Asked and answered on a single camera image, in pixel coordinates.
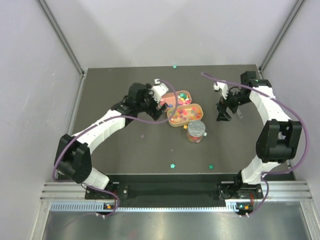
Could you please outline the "tan tray translucent star candies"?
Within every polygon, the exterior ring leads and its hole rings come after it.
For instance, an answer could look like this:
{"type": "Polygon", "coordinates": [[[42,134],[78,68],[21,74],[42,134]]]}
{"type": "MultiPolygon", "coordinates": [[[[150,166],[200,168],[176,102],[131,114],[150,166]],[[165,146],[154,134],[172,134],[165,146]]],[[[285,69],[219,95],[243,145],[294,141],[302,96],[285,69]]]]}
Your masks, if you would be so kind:
{"type": "Polygon", "coordinates": [[[202,107],[196,103],[178,106],[173,114],[174,108],[167,111],[168,123],[172,127],[182,127],[192,121],[201,120],[204,116],[202,107]]]}

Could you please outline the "pink tray opaque star candies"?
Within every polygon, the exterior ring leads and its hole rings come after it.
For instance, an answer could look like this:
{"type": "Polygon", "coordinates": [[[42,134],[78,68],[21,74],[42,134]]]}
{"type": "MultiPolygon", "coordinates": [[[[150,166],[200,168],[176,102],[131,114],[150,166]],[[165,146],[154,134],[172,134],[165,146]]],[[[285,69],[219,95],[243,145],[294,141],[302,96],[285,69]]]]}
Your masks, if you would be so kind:
{"type": "Polygon", "coordinates": [[[180,90],[177,92],[166,93],[161,98],[159,105],[162,107],[166,104],[168,108],[174,108],[176,106],[176,97],[178,106],[185,106],[192,103],[191,94],[186,90],[180,90]]]}

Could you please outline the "clear round jar lid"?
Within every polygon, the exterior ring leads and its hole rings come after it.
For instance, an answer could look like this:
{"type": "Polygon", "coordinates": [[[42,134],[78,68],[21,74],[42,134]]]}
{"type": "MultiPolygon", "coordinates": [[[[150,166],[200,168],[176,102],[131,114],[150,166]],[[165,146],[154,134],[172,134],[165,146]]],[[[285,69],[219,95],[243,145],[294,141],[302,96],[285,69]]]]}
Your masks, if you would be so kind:
{"type": "Polygon", "coordinates": [[[206,131],[206,126],[201,120],[191,121],[187,126],[187,132],[193,137],[201,137],[206,131]]]}

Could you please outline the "clear plastic jar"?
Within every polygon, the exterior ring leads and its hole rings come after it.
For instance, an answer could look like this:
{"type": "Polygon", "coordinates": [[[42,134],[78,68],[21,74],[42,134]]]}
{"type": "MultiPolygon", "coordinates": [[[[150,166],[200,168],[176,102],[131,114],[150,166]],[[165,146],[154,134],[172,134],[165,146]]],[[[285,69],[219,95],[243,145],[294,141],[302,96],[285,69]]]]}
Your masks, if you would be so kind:
{"type": "Polygon", "coordinates": [[[202,141],[203,137],[204,137],[204,134],[202,135],[199,135],[199,136],[195,136],[195,135],[192,135],[190,134],[189,132],[187,132],[186,134],[187,136],[187,140],[193,144],[198,144],[202,141]]]}

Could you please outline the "clear plastic scoop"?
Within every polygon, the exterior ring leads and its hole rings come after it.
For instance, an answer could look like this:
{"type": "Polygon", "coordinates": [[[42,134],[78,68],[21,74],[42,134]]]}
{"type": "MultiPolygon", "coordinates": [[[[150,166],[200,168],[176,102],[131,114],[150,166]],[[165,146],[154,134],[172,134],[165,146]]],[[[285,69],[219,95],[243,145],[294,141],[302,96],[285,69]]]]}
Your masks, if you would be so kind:
{"type": "Polygon", "coordinates": [[[240,107],[237,108],[236,116],[237,116],[239,119],[242,119],[242,118],[243,118],[243,114],[242,114],[242,112],[241,112],[240,107]]]}

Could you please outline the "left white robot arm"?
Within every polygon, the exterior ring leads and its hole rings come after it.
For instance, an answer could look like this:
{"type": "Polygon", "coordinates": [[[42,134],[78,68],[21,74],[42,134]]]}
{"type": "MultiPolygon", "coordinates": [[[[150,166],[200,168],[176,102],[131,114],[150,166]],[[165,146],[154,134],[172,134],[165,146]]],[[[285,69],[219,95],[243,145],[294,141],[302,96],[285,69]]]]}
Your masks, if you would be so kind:
{"type": "Polygon", "coordinates": [[[77,184],[96,189],[102,198],[109,198],[114,191],[112,181],[93,167],[92,153],[112,134],[137,121],[140,113],[149,115],[153,124],[161,123],[159,118],[167,106],[160,102],[168,87],[169,84],[160,79],[155,79],[154,85],[133,83],[127,95],[103,117],[74,135],[65,134],[60,138],[52,173],[60,172],[77,184]]]}

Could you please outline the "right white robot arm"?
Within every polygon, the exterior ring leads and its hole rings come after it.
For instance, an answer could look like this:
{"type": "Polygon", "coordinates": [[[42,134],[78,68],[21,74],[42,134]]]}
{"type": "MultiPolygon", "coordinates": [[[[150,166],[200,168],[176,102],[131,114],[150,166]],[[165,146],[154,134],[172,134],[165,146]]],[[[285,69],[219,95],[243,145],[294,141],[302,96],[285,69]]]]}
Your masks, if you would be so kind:
{"type": "Polygon", "coordinates": [[[261,182],[261,177],[287,160],[295,157],[302,124],[293,121],[276,103],[272,85],[267,79],[257,79],[254,71],[246,71],[240,76],[240,86],[232,91],[222,81],[214,83],[213,89],[221,94],[216,104],[217,121],[230,121],[227,110],[236,113],[239,106],[253,103],[262,123],[262,131],[256,141],[256,155],[250,164],[241,170],[233,185],[233,192],[239,198],[245,198],[253,185],[261,182]]]}

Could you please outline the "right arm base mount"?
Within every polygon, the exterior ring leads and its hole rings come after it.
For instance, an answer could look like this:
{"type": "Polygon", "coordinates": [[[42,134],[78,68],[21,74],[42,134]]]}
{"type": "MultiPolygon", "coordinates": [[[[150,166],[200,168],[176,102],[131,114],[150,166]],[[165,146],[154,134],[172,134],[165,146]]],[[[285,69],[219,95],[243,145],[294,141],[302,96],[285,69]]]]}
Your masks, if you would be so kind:
{"type": "Polygon", "coordinates": [[[249,200],[250,198],[262,199],[264,197],[262,186],[260,184],[251,185],[251,184],[236,184],[234,182],[227,183],[218,183],[217,192],[219,198],[222,200],[229,199],[245,199],[249,200]]]}

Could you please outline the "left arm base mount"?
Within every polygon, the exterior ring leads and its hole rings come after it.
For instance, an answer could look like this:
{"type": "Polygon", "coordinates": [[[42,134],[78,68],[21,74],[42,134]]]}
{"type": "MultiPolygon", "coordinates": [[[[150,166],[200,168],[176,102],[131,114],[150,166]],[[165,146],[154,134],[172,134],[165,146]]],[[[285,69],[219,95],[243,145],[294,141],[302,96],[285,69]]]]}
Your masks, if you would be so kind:
{"type": "Polygon", "coordinates": [[[95,189],[93,186],[81,183],[81,187],[85,190],[84,198],[86,200],[111,200],[116,199],[114,195],[118,196],[120,200],[126,200],[129,195],[129,185],[126,183],[113,182],[109,184],[106,189],[95,189]]]}

